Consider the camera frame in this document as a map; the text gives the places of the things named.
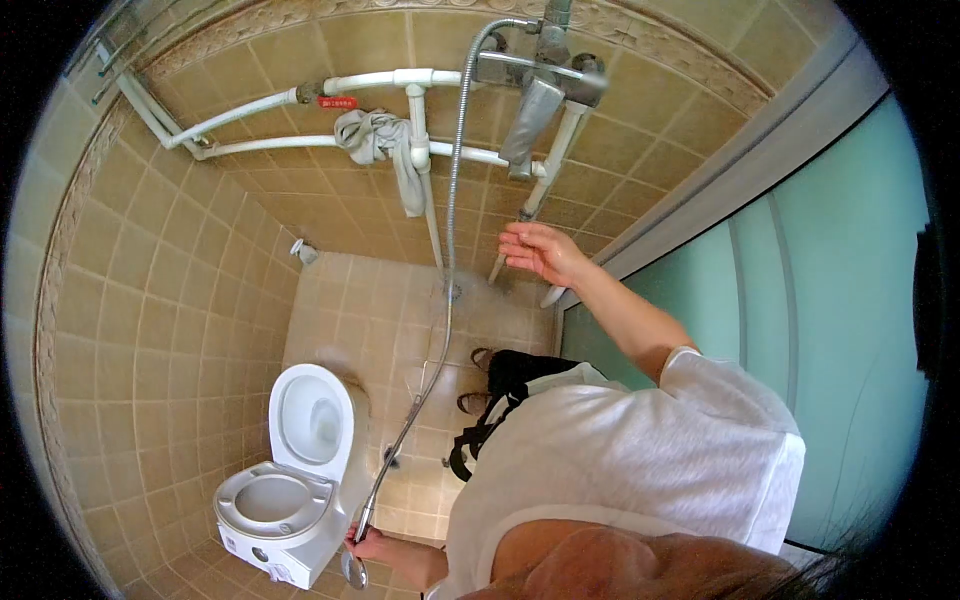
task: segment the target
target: shower faucet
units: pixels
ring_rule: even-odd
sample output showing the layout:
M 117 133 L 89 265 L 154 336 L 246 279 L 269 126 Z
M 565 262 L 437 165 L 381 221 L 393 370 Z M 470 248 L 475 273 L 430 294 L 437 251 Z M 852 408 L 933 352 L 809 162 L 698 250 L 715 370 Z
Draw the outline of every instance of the shower faucet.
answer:
M 485 40 L 486 49 L 477 56 L 475 81 L 523 90 L 514 123 L 498 154 L 510 163 L 508 177 L 512 180 L 531 178 L 533 145 L 564 100 L 593 108 L 608 86 L 602 60 L 587 53 L 570 59 L 565 41 L 570 4 L 571 0 L 551 0 L 538 27 L 526 30 L 537 36 L 531 59 L 509 54 L 506 40 L 499 34 Z

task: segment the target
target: glass shower door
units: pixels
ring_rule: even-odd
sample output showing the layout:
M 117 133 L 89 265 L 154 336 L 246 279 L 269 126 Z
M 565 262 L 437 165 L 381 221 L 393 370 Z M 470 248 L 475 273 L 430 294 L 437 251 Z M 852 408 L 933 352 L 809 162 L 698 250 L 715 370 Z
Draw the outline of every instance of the glass shower door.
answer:
M 764 196 L 623 279 L 792 411 L 807 450 L 789 540 L 830 548 L 875 531 L 896 503 L 926 392 L 912 289 L 927 221 L 917 153 L 888 97 Z M 653 386 L 582 304 L 564 313 L 562 356 Z

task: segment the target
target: shower hose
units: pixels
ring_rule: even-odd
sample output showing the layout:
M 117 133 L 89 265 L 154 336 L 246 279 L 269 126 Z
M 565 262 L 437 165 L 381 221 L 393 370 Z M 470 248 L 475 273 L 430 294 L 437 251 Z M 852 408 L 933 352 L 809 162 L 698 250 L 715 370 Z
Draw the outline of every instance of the shower hose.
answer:
M 423 407 L 423 403 L 426 401 L 427 397 L 430 396 L 430 392 L 433 390 L 433 386 L 437 383 L 437 379 L 440 378 L 440 371 L 446 360 L 446 353 L 450 348 L 450 329 L 452 328 L 453 322 L 453 270 L 456 265 L 456 251 L 453 245 L 453 207 L 456 204 L 457 198 L 457 177 L 460 173 L 460 154 L 463 151 L 464 147 L 464 127 L 467 122 L 467 100 L 470 92 L 470 82 L 473 80 L 473 72 L 476 69 L 477 55 L 480 52 L 480 46 L 483 44 L 483 41 L 491 33 L 497 29 L 503 27 L 517 27 L 521 29 L 526 29 L 530 33 L 534 33 L 539 27 L 540 22 L 537 19 L 521 19 L 521 18 L 502 18 L 497 19 L 493 23 L 489 23 L 483 29 L 480 30 L 474 38 L 473 42 L 470 44 L 470 48 L 467 52 L 467 57 L 464 59 L 464 70 L 460 78 L 460 104 L 457 112 L 457 129 L 456 134 L 453 138 L 453 149 L 450 153 L 450 191 L 446 200 L 446 251 L 448 254 L 448 259 L 446 261 L 446 319 L 445 319 L 445 328 L 444 328 L 444 349 L 440 353 L 440 360 L 437 362 L 437 368 L 433 371 L 433 374 L 430 376 L 430 379 L 427 381 L 426 386 L 423 390 L 417 394 L 414 398 L 413 406 L 410 409 L 410 414 L 407 416 L 407 421 L 403 424 L 403 428 L 400 430 L 399 435 L 396 436 L 396 441 L 393 446 L 390 448 L 390 452 L 384 457 L 383 467 L 380 468 L 380 472 L 376 475 L 376 480 L 373 482 L 373 488 L 370 491 L 370 495 L 367 496 L 367 501 L 364 502 L 363 511 L 360 514 L 360 519 L 357 522 L 356 534 L 353 536 L 355 542 L 363 541 L 364 536 L 367 534 L 367 526 L 370 524 L 370 520 L 373 516 L 373 505 L 376 503 L 376 494 L 380 490 L 380 485 L 383 484 L 383 479 L 387 475 L 387 470 L 390 468 L 390 464 L 396 458 L 397 453 L 400 449 L 400 444 L 403 442 L 403 439 L 406 437 L 407 432 L 410 431 L 410 427 L 413 426 L 414 421 L 417 419 L 417 415 L 420 413 L 420 409 Z M 366 568 L 363 566 L 363 562 L 360 559 L 357 559 L 350 555 L 349 552 L 344 552 L 344 558 L 341 561 L 341 567 L 344 571 L 344 576 L 349 581 L 350 585 L 354 588 L 362 589 L 367 586 L 367 572 Z

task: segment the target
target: gray cloth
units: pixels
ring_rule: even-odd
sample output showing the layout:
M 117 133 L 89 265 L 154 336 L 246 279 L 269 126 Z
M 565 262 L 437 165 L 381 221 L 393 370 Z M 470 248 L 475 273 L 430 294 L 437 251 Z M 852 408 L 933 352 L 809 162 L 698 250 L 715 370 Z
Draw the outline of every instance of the gray cloth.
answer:
M 333 125 L 337 146 L 350 154 L 357 164 L 373 164 L 394 160 L 396 185 L 400 201 L 408 217 L 422 216 L 425 196 L 420 174 L 410 157 L 410 121 L 378 108 L 371 112 L 351 110 L 341 115 Z

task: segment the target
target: hand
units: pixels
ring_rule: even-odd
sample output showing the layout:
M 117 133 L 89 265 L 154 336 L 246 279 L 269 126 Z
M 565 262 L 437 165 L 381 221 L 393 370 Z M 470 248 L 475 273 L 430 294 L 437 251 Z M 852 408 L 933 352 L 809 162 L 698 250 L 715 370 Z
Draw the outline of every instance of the hand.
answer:
M 500 233 L 501 254 L 507 266 L 533 271 L 554 285 L 573 287 L 592 265 L 565 233 L 540 223 L 508 223 Z
M 354 543 L 353 536 L 357 533 L 357 525 L 357 521 L 353 521 L 350 524 L 350 528 L 347 529 L 347 535 L 344 537 L 344 546 L 358 559 L 376 560 L 376 557 L 381 554 L 385 541 L 390 538 L 384 536 L 383 532 L 376 527 L 368 525 L 367 535 L 363 538 L 363 541 Z

